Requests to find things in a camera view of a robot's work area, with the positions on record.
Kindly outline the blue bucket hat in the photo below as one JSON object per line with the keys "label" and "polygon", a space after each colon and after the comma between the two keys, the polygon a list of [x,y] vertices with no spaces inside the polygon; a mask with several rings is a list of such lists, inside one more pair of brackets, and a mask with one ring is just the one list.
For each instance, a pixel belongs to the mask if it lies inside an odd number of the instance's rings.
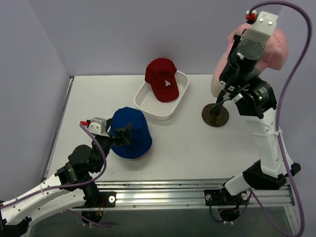
{"label": "blue bucket hat", "polygon": [[144,114],[140,110],[130,107],[118,109],[113,115],[110,133],[118,136],[115,129],[124,128],[129,123],[132,124],[130,144],[112,146],[112,150],[121,158],[136,159],[143,156],[153,142]]}

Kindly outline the pink LA baseball cap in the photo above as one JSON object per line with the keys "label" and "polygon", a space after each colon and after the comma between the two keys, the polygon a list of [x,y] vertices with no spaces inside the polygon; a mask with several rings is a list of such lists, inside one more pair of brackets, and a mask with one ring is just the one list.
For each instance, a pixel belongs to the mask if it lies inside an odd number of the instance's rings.
{"label": "pink LA baseball cap", "polygon": [[[240,25],[239,27],[237,27],[228,36],[228,47],[218,62],[218,65],[213,74],[213,78],[219,79],[219,76],[226,65],[228,55],[234,43],[235,34],[241,35],[243,30],[248,29],[249,27],[250,27],[250,24],[244,23]],[[289,46],[288,46],[287,39],[285,35],[283,34],[283,32],[279,28],[276,28],[274,30],[273,35],[269,38],[264,48],[264,56],[256,64],[256,68],[260,70],[261,72],[264,71],[266,68],[279,71],[285,65],[288,55],[289,55]]]}

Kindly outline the white perforated plastic basket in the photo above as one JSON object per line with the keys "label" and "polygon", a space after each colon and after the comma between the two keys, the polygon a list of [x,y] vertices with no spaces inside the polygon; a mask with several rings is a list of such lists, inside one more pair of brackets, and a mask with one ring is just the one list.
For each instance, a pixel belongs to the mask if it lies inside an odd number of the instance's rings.
{"label": "white perforated plastic basket", "polygon": [[149,118],[159,121],[165,121],[171,117],[178,104],[180,103],[183,95],[185,94],[189,79],[187,75],[181,71],[177,71],[175,79],[178,85],[179,97],[171,102],[159,101],[151,88],[151,86],[144,82],[134,97],[134,105],[137,109],[141,110],[144,115]]}

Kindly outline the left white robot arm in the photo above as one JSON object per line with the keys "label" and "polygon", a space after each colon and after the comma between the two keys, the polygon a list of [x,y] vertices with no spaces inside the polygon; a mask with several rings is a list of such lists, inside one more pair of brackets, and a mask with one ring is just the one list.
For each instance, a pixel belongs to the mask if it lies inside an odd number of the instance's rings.
{"label": "left white robot arm", "polygon": [[79,145],[68,162],[36,187],[0,204],[0,235],[20,237],[35,223],[80,206],[94,207],[101,199],[95,181],[107,168],[113,145],[128,145],[132,124],[108,132],[111,119],[81,121],[81,129],[91,138],[91,146]]}

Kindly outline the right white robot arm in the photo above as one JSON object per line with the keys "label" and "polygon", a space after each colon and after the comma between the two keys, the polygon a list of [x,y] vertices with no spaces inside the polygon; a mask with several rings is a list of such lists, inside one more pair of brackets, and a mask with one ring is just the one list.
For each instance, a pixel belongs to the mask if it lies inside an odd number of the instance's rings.
{"label": "right white robot arm", "polygon": [[223,108],[225,99],[236,104],[256,143],[259,160],[223,184],[219,198],[232,203],[237,195],[248,190],[278,190],[286,179],[301,167],[286,154],[281,130],[277,125],[277,106],[272,87],[260,78],[257,64],[273,37],[263,40],[247,38],[249,28],[242,27],[232,35],[233,43],[225,54],[224,66],[218,76],[220,92],[216,104]]}

